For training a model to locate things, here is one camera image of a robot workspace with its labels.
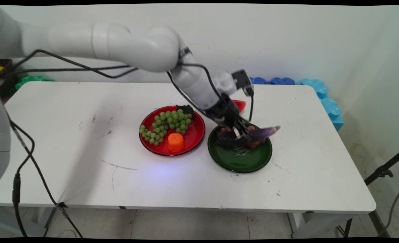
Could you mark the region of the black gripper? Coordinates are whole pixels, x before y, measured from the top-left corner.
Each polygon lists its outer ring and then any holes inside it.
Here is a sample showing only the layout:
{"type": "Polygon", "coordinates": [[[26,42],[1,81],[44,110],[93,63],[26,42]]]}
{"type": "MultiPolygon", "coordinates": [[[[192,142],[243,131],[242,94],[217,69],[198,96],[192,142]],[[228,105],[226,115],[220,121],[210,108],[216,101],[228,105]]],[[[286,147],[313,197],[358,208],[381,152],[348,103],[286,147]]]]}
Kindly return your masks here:
{"type": "Polygon", "coordinates": [[[242,122],[240,110],[229,96],[222,96],[204,112],[219,126],[218,134],[234,134],[235,140],[251,138],[248,129],[250,123],[242,122]]]}

